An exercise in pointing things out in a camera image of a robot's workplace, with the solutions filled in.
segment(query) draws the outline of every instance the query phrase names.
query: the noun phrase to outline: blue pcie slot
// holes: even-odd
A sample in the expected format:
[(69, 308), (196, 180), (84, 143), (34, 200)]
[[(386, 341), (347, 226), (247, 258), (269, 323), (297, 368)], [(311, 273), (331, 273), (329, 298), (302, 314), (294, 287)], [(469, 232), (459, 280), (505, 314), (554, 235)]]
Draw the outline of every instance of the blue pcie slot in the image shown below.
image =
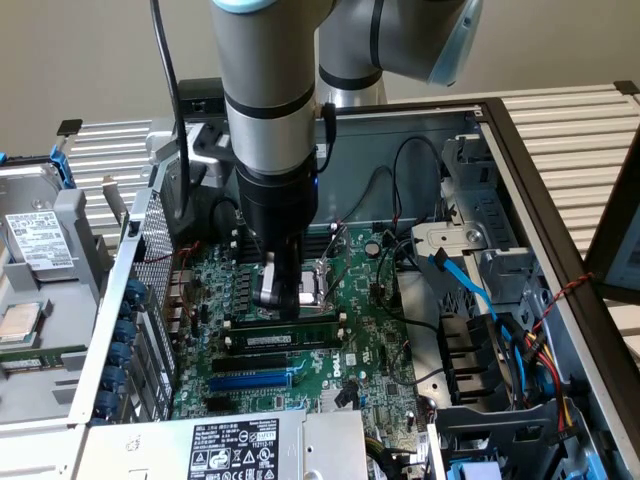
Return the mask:
[(228, 392), (230, 390), (248, 390), (252, 388), (290, 387), (291, 377), (291, 372), (284, 370), (213, 377), (209, 380), (209, 389), (212, 392)]

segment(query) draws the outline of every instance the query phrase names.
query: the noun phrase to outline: robotic arm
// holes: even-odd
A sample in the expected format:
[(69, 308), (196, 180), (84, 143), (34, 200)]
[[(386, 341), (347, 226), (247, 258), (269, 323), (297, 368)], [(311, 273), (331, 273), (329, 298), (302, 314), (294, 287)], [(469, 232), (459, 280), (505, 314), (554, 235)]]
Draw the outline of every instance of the robotic arm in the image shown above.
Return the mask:
[(240, 160), (242, 211), (265, 250), (254, 302), (295, 318), (303, 233), (318, 204), (315, 30), (324, 22), (323, 88), (344, 106), (349, 97), (343, 92), (355, 98), (371, 91), (381, 84), (383, 67), (427, 80), (444, 64), (445, 73), (455, 74), (468, 53), (481, 0), (212, 0), (211, 5), (231, 140)]

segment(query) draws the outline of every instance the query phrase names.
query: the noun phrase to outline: beige wall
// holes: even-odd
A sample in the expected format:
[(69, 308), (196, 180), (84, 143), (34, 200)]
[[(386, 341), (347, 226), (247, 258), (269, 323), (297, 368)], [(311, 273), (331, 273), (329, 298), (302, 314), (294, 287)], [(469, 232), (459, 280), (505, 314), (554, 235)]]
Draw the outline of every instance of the beige wall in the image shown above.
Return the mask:
[[(161, 0), (180, 78), (218, 74), (209, 1)], [(485, 0), (453, 88), (387, 75), (387, 93), (640, 82), (639, 18), (638, 0)], [(64, 118), (170, 114), (147, 0), (2, 0), (0, 87), (0, 151), (12, 154), (47, 150)]]

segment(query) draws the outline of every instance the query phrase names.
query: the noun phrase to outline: circuit board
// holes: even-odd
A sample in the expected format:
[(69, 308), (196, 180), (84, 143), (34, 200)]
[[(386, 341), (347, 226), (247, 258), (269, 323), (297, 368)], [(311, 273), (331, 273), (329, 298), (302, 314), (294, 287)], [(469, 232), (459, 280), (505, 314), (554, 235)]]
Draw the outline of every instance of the circuit board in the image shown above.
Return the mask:
[[(347, 382), (353, 381), (358, 385), (358, 404), (351, 408), (362, 412), (365, 433), (388, 446), (414, 450), (419, 427), (413, 421), (409, 427), (408, 418), (418, 417), (416, 393), (413, 387), (399, 385), (388, 375), (388, 363), (407, 339), (406, 328), (370, 298), (370, 284), (375, 282), (379, 258), (369, 258), (365, 245), (371, 241), (382, 245), (381, 237), (382, 234), (372, 233), (370, 229), (350, 229), (351, 268), (332, 296), (335, 308), (340, 307), (347, 316), (346, 337), (339, 348), (286, 352), (288, 363), (295, 371), (288, 387), (235, 390), (224, 395), (212, 394), (209, 381), (216, 374), (212, 362), (229, 356), (223, 340), (224, 319), (228, 317), (225, 313), (237, 314), (233, 309), (240, 301), (246, 305), (241, 314), (246, 320), (265, 316), (251, 302), (246, 303), (247, 283), (253, 285), (260, 267), (236, 264), (225, 246), (202, 249), (188, 268), (200, 279), (193, 306), (201, 310), (205, 304), (208, 314), (199, 319), (197, 336), (183, 317), (177, 348), (180, 374), (172, 418), (275, 410), (304, 409), (309, 413), (335, 410), (335, 395)], [(331, 259), (332, 270), (341, 271), (345, 262), (344, 256)], [(386, 262), (381, 284), (390, 292), (391, 264), (388, 259)], [(313, 261), (307, 261), (305, 268), (312, 265)], [(408, 381), (415, 378), (411, 361), (403, 355), (395, 371)], [(232, 405), (230, 410), (211, 411), (208, 401), (212, 398), (215, 401), (216, 395)]]

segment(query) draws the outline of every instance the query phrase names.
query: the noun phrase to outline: power supply label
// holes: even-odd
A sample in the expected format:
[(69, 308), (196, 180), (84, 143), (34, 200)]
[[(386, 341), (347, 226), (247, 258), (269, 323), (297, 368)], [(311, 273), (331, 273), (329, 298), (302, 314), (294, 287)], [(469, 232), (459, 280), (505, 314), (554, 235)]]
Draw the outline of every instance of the power supply label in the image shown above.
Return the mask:
[(188, 480), (277, 480), (277, 418), (193, 428)]
[(6, 215), (24, 261), (34, 272), (71, 268), (73, 260), (51, 211)]

